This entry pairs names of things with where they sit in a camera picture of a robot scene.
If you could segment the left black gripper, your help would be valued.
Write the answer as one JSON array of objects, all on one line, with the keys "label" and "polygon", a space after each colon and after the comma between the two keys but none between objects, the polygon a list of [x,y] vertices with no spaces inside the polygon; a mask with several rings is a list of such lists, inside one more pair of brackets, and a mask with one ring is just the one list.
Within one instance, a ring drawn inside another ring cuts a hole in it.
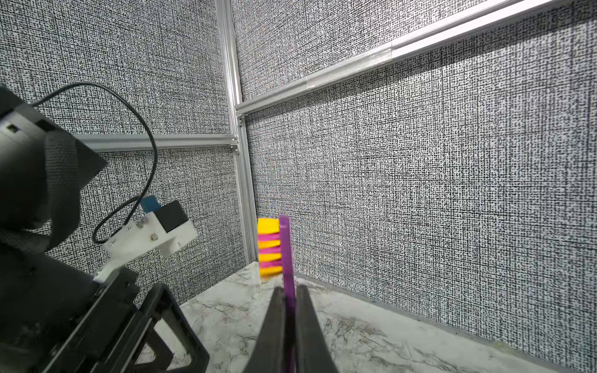
[{"label": "left black gripper", "polygon": [[51,352],[46,372],[168,372],[174,353],[155,331],[163,321],[188,352],[182,372],[204,372],[208,351],[192,330],[165,284],[155,285],[140,308],[137,273],[113,272],[99,286],[94,303],[60,347]]}]

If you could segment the purple orange toothbrush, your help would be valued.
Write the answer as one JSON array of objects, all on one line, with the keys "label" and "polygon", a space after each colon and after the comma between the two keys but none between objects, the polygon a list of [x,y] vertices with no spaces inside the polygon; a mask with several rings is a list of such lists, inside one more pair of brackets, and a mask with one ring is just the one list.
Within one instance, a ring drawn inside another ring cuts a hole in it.
[{"label": "purple orange toothbrush", "polygon": [[290,219],[259,218],[257,220],[259,272],[262,278],[282,275],[286,303],[287,362],[285,372],[295,372],[295,276],[292,262]]}]

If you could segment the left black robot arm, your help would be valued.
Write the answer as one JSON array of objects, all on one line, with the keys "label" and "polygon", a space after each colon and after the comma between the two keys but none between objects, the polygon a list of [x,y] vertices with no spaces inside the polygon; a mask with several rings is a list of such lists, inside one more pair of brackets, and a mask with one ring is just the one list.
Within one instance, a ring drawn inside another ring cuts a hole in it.
[{"label": "left black robot arm", "polygon": [[106,162],[37,107],[2,88],[1,370],[168,372],[174,354],[155,331],[166,323],[189,356],[183,371],[205,371],[208,351],[168,287],[156,284],[136,306],[138,275],[128,268],[196,239],[178,201],[129,199],[143,217],[103,241],[110,258],[94,275],[49,256],[77,229],[82,189]]}]

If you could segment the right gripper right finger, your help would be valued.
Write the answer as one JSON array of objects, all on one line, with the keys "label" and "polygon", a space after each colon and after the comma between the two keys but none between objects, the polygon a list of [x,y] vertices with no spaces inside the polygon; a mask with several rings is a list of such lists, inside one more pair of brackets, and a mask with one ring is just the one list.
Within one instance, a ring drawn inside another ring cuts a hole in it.
[{"label": "right gripper right finger", "polygon": [[301,373],[339,373],[317,319],[309,289],[300,284],[295,305],[296,368]]}]

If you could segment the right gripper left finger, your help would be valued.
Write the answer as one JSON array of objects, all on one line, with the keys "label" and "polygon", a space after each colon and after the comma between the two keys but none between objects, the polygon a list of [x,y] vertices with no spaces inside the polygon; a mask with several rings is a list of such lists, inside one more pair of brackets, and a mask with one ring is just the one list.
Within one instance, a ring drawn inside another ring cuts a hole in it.
[{"label": "right gripper left finger", "polygon": [[244,373],[283,373],[286,371],[286,303],[285,292],[273,290],[261,331]]}]

